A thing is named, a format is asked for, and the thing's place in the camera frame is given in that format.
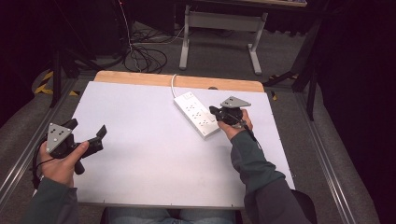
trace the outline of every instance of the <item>finger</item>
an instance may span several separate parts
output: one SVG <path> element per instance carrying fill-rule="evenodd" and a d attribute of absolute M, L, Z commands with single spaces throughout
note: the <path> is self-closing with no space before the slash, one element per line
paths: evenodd
<path fill-rule="evenodd" d="M 242 110 L 242 119 L 248 119 L 248 111 L 246 109 L 241 109 Z"/>
<path fill-rule="evenodd" d="M 223 121 L 218 121 L 218 125 L 222 130 L 227 129 L 228 127 L 230 127 L 230 125 L 224 123 Z"/>
<path fill-rule="evenodd" d="M 41 161 L 47 161 L 52 159 L 51 155 L 47 152 L 47 141 L 45 141 L 43 144 L 41 144 L 40 147 L 40 160 Z"/>
<path fill-rule="evenodd" d="M 79 144 L 79 146 L 76 147 L 76 149 L 64 159 L 64 162 L 70 165 L 76 164 L 76 162 L 81 158 L 85 151 L 87 151 L 89 145 L 89 142 L 83 142 Z"/>

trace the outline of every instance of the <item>gray carpet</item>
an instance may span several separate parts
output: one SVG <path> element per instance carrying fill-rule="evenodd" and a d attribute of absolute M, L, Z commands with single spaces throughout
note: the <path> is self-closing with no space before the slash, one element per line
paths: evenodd
<path fill-rule="evenodd" d="M 253 38 L 254 34 L 250 33 L 235 33 L 229 37 L 220 37 L 211 32 L 195 32 L 191 36 L 188 68 L 185 71 L 178 69 L 181 52 L 180 39 L 167 45 L 145 47 L 159 49 L 167 55 L 168 62 L 162 70 L 163 74 L 178 73 L 198 77 L 222 77 L 263 82 L 271 75 L 280 75 L 289 71 L 304 41 L 303 36 L 289 37 L 264 32 L 257 49 L 263 75 L 255 76 L 247 50 L 247 44 Z M 101 59 L 98 63 L 107 61 L 108 59 Z M 127 63 L 129 66 L 134 64 L 132 60 L 128 60 Z M 118 64 L 108 70 L 125 71 L 125 68 Z M 33 90 L 44 74 L 45 71 L 41 75 L 37 74 Z M 92 79 L 93 76 L 84 72 L 75 83 L 73 90 L 83 91 L 88 81 Z M 299 106 L 296 93 L 290 90 L 291 83 L 291 80 L 285 80 L 275 87 L 267 88 L 266 91 L 274 91 L 277 96 L 276 101 L 270 99 L 270 102 L 290 169 L 295 174 L 294 183 L 297 190 L 308 194 L 314 201 L 318 223 L 348 223 L 340 215 L 342 210 L 337 207 L 332 188 L 329 187 L 329 179 L 323 171 L 316 142 L 310 132 L 310 127 L 315 125 L 355 218 L 349 223 L 379 223 L 373 203 L 323 106 L 320 91 L 318 90 L 315 103 L 315 121 L 309 123 L 306 114 Z M 79 98 L 80 96 L 68 96 L 52 121 L 62 123 L 71 119 Z M 50 95 L 36 94 L 32 102 L 23 107 L 0 129 L 2 142 L 0 180 L 2 182 L 6 180 L 9 169 L 17 162 L 41 120 L 49 111 L 50 100 Z M 30 180 L 31 174 L 26 170 L 6 205 L 0 211 L 0 223 L 18 222 L 33 193 Z M 80 223 L 99 223 L 102 210 L 103 207 L 81 205 Z"/>

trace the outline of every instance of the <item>power strip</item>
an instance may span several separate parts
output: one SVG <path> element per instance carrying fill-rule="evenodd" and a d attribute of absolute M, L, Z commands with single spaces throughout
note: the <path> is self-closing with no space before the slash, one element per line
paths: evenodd
<path fill-rule="evenodd" d="M 216 117 L 190 91 L 176 97 L 175 105 L 204 139 L 219 130 Z"/>

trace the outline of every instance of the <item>handheld controller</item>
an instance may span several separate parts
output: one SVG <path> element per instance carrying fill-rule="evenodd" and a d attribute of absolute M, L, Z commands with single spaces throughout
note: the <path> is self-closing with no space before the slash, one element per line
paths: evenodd
<path fill-rule="evenodd" d="M 250 106 L 251 104 L 230 96 L 227 100 L 222 102 L 221 108 L 210 106 L 210 113 L 216 116 L 216 120 L 223 121 L 224 123 L 232 126 L 240 127 L 242 121 L 242 106 Z"/>
<path fill-rule="evenodd" d="M 47 140 L 47 152 L 54 159 L 63 159 L 67 157 L 71 152 L 73 152 L 80 143 L 75 143 L 74 135 L 72 134 L 73 130 L 78 126 L 78 122 L 76 119 L 70 119 L 62 126 L 51 123 L 49 125 L 49 131 L 47 136 L 41 140 L 41 143 Z M 87 151 L 81 156 L 81 159 L 91 156 L 93 153 L 96 153 L 103 149 L 102 139 L 107 134 L 106 126 L 103 125 L 99 132 L 96 134 L 96 137 L 88 140 L 90 143 Z M 42 161 L 38 165 L 36 164 L 38 150 L 41 146 L 37 146 L 35 150 L 35 155 L 33 157 L 32 162 L 32 171 L 33 171 L 33 184 L 35 189 L 38 188 L 40 184 L 40 178 L 37 176 L 38 166 L 44 162 Z M 85 172 L 85 168 L 82 165 L 81 161 L 76 162 L 75 164 L 75 173 L 77 175 L 82 175 Z"/>

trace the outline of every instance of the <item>hand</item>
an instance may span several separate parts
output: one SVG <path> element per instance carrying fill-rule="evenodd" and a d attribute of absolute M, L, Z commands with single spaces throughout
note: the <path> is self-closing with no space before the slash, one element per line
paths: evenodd
<path fill-rule="evenodd" d="M 247 122 L 247 126 L 251 131 L 253 131 L 253 124 L 251 123 L 251 120 L 248 117 L 248 112 L 246 111 L 246 109 L 241 109 L 241 110 L 242 110 L 242 119 Z M 218 121 L 218 125 L 225 132 L 229 140 L 231 140 L 238 133 L 245 130 L 244 128 L 235 128 L 233 126 L 230 126 L 224 123 L 223 121 Z"/>
<path fill-rule="evenodd" d="M 41 172 L 43 173 L 43 176 L 60 184 L 64 184 L 69 188 L 73 188 L 73 173 L 75 164 L 88 149 L 89 145 L 89 142 L 83 142 L 66 158 L 48 161 L 51 160 L 52 157 L 46 150 L 47 142 L 44 142 L 40 148 L 41 161 L 47 161 L 41 165 Z"/>

